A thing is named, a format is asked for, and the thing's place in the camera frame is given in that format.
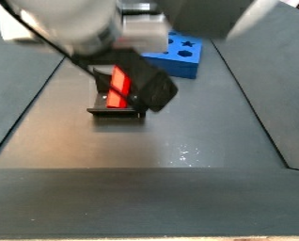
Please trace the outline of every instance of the black cable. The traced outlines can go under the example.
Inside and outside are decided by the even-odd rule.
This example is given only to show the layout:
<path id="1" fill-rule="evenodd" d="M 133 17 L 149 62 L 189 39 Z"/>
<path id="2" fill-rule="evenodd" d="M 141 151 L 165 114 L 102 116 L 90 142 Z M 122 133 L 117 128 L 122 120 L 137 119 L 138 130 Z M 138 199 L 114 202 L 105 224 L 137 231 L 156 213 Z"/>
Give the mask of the black cable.
<path id="1" fill-rule="evenodd" d="M 82 70 L 85 73 L 88 73 L 93 78 L 94 78 L 94 74 L 90 70 L 88 70 L 88 66 L 82 65 L 78 63 L 78 61 L 73 60 L 72 57 L 69 56 L 69 54 L 56 45 L 53 44 L 21 19 L 21 17 L 14 13 L 10 5 L 8 4 L 8 2 L 5 0 L 0 0 L 0 6 L 4 8 L 4 10 L 6 11 L 6 13 L 13 17 L 13 19 L 25 26 L 25 28 L 34 34 L 34 36 L 42 40 L 42 42 L 45 42 L 54 50 L 58 54 L 61 54 L 64 57 L 66 57 L 72 63 L 78 67 L 80 70 Z M 126 103 L 129 105 L 133 105 L 133 99 L 129 96 L 125 96 L 114 87 L 112 87 L 112 85 L 102 81 L 100 79 L 100 81 L 102 82 L 102 84 L 126 101 Z"/>

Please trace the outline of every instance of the red object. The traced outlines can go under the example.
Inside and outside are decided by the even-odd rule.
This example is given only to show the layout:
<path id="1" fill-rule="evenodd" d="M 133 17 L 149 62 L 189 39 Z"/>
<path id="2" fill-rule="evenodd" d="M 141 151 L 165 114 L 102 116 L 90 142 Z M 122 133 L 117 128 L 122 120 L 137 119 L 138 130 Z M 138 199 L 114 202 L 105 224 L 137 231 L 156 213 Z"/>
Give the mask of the red object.
<path id="1" fill-rule="evenodd" d="M 129 94 L 130 79 L 117 66 L 114 66 L 114 69 L 113 69 L 110 86 L 114 87 L 121 92 L 121 94 L 124 95 Z M 126 107 L 125 100 L 120 97 L 118 94 L 116 94 L 109 89 L 109 93 L 106 97 L 106 108 L 122 109 L 125 107 Z"/>

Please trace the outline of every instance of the dark gray mat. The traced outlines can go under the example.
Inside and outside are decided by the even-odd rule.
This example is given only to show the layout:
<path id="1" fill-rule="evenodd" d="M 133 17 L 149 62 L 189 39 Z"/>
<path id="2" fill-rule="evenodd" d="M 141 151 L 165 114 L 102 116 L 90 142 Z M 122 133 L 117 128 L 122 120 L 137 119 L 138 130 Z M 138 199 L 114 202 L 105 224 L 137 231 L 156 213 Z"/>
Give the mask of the dark gray mat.
<path id="1" fill-rule="evenodd" d="M 197 80 L 138 120 L 94 120 L 94 80 L 68 62 L 0 149 L 0 169 L 242 168 L 280 169 L 237 84 L 208 40 Z"/>
<path id="2" fill-rule="evenodd" d="M 280 4 L 248 34 L 216 46 L 288 165 L 299 169 L 299 10 Z"/>
<path id="3" fill-rule="evenodd" d="M 299 235 L 299 171 L 0 170 L 0 237 Z"/>
<path id="4" fill-rule="evenodd" d="M 0 37 L 0 143 L 60 60 L 54 54 L 5 44 Z"/>

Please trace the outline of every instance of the star-shaped hole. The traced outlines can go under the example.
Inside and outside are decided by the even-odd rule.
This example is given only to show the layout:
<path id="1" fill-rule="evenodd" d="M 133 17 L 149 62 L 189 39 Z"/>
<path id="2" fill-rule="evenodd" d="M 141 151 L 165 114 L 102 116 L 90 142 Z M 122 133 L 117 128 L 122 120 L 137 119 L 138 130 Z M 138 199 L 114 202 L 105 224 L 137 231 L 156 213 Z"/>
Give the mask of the star-shaped hole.
<path id="1" fill-rule="evenodd" d="M 182 41 L 181 42 L 182 46 L 193 47 L 194 43 L 190 41 Z"/>

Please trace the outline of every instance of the blue foam block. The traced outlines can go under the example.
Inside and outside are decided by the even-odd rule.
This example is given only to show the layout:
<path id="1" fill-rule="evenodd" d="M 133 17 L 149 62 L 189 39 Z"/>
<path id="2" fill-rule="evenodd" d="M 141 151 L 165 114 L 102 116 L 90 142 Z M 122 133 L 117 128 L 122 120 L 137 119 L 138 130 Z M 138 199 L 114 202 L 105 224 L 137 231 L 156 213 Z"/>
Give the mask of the blue foam block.
<path id="1" fill-rule="evenodd" d="M 170 76 L 196 79 L 201 51 L 201 39 L 172 31 L 169 33 L 168 51 L 154 54 L 145 53 L 142 56 L 150 64 L 164 69 Z"/>

